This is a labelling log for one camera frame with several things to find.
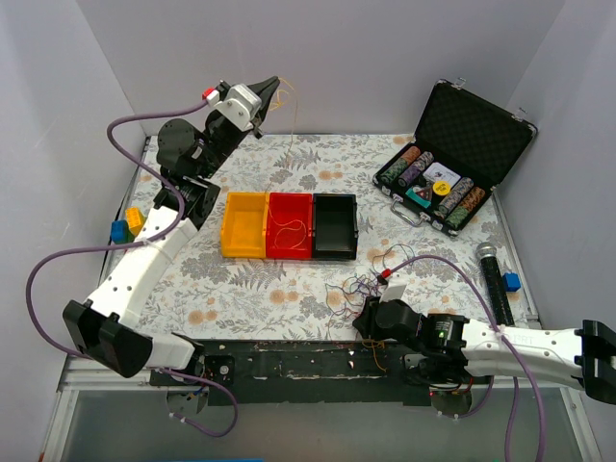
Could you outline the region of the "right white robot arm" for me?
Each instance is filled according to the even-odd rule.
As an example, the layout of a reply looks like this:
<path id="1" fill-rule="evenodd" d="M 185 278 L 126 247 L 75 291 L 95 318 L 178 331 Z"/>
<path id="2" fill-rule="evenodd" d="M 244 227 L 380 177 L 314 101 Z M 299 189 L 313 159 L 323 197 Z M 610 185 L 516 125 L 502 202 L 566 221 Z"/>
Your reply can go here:
<path id="1" fill-rule="evenodd" d="M 352 325 L 365 340 L 394 340 L 421 355 L 407 374 L 415 383 L 525 376 L 581 390 L 599 402 L 615 401 L 615 333 L 600 321 L 552 331 L 492 328 L 458 315 L 425 316 L 399 299 L 370 297 Z"/>

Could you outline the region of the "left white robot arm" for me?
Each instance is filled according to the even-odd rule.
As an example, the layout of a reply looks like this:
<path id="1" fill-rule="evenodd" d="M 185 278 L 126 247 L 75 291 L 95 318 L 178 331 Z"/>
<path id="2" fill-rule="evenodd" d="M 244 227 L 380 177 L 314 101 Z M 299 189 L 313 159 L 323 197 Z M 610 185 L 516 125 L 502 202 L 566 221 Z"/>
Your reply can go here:
<path id="1" fill-rule="evenodd" d="M 163 177 L 145 224 L 111 274 L 83 302 L 71 300 L 63 318 L 76 349 L 123 377 L 143 369 L 169 369 L 186 385 L 205 372 L 203 348 L 180 334 L 137 331 L 141 311 L 179 251 L 211 214 L 219 188 L 210 183 L 248 134 L 260 126 L 280 80 L 220 82 L 202 99 L 212 111 L 203 128 L 181 113 L 167 116 L 158 133 Z"/>

